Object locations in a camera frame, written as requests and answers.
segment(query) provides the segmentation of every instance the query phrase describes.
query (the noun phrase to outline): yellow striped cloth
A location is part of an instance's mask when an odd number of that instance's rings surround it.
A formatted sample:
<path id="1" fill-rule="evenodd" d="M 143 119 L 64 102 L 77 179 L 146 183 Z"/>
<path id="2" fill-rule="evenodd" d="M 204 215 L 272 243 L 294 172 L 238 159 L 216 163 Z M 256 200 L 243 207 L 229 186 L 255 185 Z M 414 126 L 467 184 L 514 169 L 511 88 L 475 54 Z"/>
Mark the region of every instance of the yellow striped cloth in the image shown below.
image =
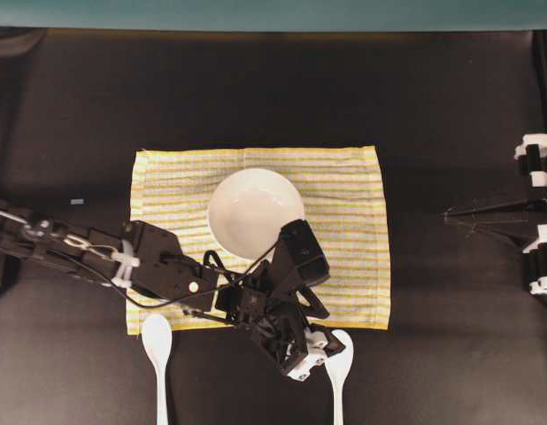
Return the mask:
<path id="1" fill-rule="evenodd" d="M 388 224 L 373 146 L 138 152 L 131 220 L 173 231 L 183 252 L 197 261 L 202 261 L 205 251 L 215 250 L 227 268 L 243 271 L 250 263 L 217 245 L 206 223 L 206 208 L 217 185 L 244 168 L 267 168 L 284 175 L 303 198 L 305 218 L 330 265 L 331 278 L 313 290 L 331 314 L 317 322 L 339 328 L 387 329 L 391 304 Z M 132 290 L 129 295 L 144 304 L 155 303 Z M 186 317 L 174 305 L 159 310 L 173 329 L 224 326 Z M 138 335 L 153 310 L 127 302 L 126 312 L 128 334 Z"/>

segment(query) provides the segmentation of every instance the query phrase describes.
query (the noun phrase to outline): white plastic part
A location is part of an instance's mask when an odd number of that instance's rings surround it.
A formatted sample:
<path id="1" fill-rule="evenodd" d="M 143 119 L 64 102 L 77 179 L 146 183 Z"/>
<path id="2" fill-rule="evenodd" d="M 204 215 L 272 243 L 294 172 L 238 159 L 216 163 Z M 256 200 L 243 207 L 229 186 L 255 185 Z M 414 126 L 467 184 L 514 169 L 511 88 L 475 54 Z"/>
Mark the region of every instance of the white plastic part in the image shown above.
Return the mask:
<path id="1" fill-rule="evenodd" d="M 130 276 L 132 268 L 140 266 L 140 259 L 134 257 L 134 247 L 126 239 L 122 239 L 123 252 L 113 252 L 111 258 L 120 263 L 116 275 L 111 279 L 119 288 L 127 289 L 132 287 Z"/>
<path id="2" fill-rule="evenodd" d="M 529 292 L 532 295 L 547 294 L 547 276 L 529 284 Z"/>
<path id="3" fill-rule="evenodd" d="M 354 357 L 354 344 L 352 343 L 351 336 L 342 329 L 333 330 L 333 335 L 346 346 L 343 352 L 329 357 L 325 362 L 330 383 L 333 385 L 333 423 L 335 425 L 343 425 L 343 387 L 344 381 L 346 381 L 346 377 L 351 370 L 352 359 Z"/>
<path id="4" fill-rule="evenodd" d="M 150 314 L 142 325 L 143 348 L 156 369 L 158 386 L 157 425 L 167 425 L 166 367 L 171 352 L 171 327 L 161 314 Z"/>
<path id="5" fill-rule="evenodd" d="M 547 173 L 544 171 L 532 171 L 529 175 L 531 176 L 531 185 L 534 188 L 547 188 Z"/>
<path id="6" fill-rule="evenodd" d="M 327 344 L 327 338 L 322 332 L 311 332 L 305 328 L 305 340 L 307 341 L 307 357 L 297 364 L 288 376 L 296 381 L 304 381 L 311 374 L 311 368 L 320 366 L 327 360 L 327 354 L 323 350 Z M 288 347 L 288 354 L 291 352 L 291 345 Z"/>
<path id="7" fill-rule="evenodd" d="M 547 224 L 537 225 L 537 233 L 539 237 L 523 250 L 524 254 L 529 253 L 531 250 L 535 250 L 540 243 L 547 243 Z"/>
<path id="8" fill-rule="evenodd" d="M 514 158 L 517 159 L 526 154 L 526 147 L 530 144 L 539 145 L 539 155 L 541 158 L 547 156 L 547 135 L 546 134 L 534 134 L 534 135 L 524 135 L 523 142 L 521 145 L 515 148 Z"/>

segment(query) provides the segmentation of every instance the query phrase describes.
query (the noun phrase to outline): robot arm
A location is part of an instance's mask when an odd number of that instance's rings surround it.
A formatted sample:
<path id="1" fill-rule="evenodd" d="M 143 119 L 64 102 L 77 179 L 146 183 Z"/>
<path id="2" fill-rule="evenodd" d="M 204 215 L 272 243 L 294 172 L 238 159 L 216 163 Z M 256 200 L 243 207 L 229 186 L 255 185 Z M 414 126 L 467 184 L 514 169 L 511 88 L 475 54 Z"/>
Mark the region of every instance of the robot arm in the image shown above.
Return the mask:
<path id="1" fill-rule="evenodd" d="M 226 270 L 214 251 L 205 253 L 203 264 L 185 256 L 175 234 L 149 223 L 131 221 L 113 236 L 0 200 L 0 254 L 111 286 L 135 304 L 126 289 L 161 300 L 159 306 L 174 303 L 187 314 L 230 324 L 248 332 L 283 375 L 303 381 L 311 367 L 344 349 L 328 329 L 307 320 L 328 317 L 311 287 L 328 279 L 329 266 L 305 220 L 284 226 L 273 248 L 271 263 L 262 260 L 240 274 Z M 217 286 L 220 274 L 227 284 Z M 214 292 L 226 318 L 206 313 Z"/>

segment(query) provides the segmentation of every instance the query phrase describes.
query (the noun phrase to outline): white bracket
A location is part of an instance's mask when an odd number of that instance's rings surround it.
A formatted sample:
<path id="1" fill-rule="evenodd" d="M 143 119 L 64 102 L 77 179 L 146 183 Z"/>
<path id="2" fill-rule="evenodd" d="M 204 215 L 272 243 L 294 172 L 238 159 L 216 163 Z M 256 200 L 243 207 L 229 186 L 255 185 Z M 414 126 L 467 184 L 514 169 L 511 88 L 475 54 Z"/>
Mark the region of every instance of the white bracket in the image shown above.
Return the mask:
<path id="1" fill-rule="evenodd" d="M 311 332 L 309 328 L 305 328 L 304 332 L 309 354 L 288 373 L 288 376 L 296 381 L 307 379 L 311 374 L 311 368 L 322 365 L 327 359 L 324 348 L 327 346 L 328 341 L 325 334 L 320 331 Z M 290 353 L 291 345 L 288 347 L 288 356 Z"/>

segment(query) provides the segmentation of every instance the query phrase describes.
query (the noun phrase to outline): wire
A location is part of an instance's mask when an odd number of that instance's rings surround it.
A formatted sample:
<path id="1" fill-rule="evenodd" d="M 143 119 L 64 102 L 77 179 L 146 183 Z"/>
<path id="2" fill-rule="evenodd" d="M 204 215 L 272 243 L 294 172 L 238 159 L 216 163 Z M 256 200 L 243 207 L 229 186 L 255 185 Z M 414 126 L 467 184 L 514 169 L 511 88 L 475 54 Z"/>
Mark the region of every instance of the wire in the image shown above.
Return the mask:
<path id="1" fill-rule="evenodd" d="M 17 221 L 18 223 L 27 224 L 26 219 L 22 219 L 21 217 L 14 214 L 10 214 L 9 212 L 6 212 L 6 211 L 0 210 L 0 215 L 5 217 L 6 219 Z"/>
<path id="2" fill-rule="evenodd" d="M 138 303 L 136 300 L 131 298 L 126 292 L 121 291 L 120 288 L 118 286 L 116 286 L 114 284 L 114 282 L 112 280 L 110 280 L 108 277 L 106 277 L 104 274 L 102 274 L 101 272 L 99 272 L 98 270 L 96 270 L 93 267 L 87 266 L 82 261 L 79 261 L 78 259 L 75 259 L 75 258 L 71 257 L 70 255 L 64 254 L 63 252 L 57 251 L 57 250 L 48 250 L 48 252 L 51 252 L 55 255 L 58 255 L 62 259 L 66 259 L 67 261 L 70 261 L 70 262 L 74 263 L 76 266 L 79 266 L 80 268 L 82 268 L 84 270 L 87 270 L 88 272 L 94 274 L 96 277 L 98 277 L 101 280 L 103 280 L 104 282 L 110 284 L 111 287 L 114 290 L 116 290 L 116 292 L 118 292 L 121 297 L 125 298 L 127 301 L 129 301 L 130 303 L 132 303 L 136 307 L 140 307 L 140 308 L 144 308 L 144 309 L 155 309 L 155 308 L 165 307 L 166 305 L 170 305 L 170 304 L 173 304 L 173 303 L 178 303 L 178 302 L 184 301 L 184 300 L 189 299 L 189 298 L 201 297 L 203 295 L 209 295 L 209 294 L 212 294 L 214 292 L 219 292 L 219 291 L 222 291 L 222 290 L 226 290 L 228 288 L 232 288 L 238 282 L 241 282 L 246 276 L 248 276 L 248 273 L 250 272 L 250 270 L 255 265 L 257 265 L 257 263 L 259 261 L 261 261 L 267 254 L 269 254 L 270 251 L 273 248 L 275 248 L 275 245 L 277 245 L 277 241 L 266 252 L 264 252 L 256 261 L 254 261 L 246 269 L 246 271 L 244 273 L 242 273 L 240 276 L 238 276 L 232 282 L 229 282 L 226 285 L 219 286 L 218 288 L 213 288 L 212 290 L 203 290 L 203 291 L 197 292 L 195 294 L 184 295 L 183 297 L 177 297 L 177 298 L 174 298 L 174 299 L 170 299 L 168 301 L 165 301 L 164 303 L 160 303 L 160 304 L 156 304 L 156 305 L 144 305 L 144 304 Z"/>

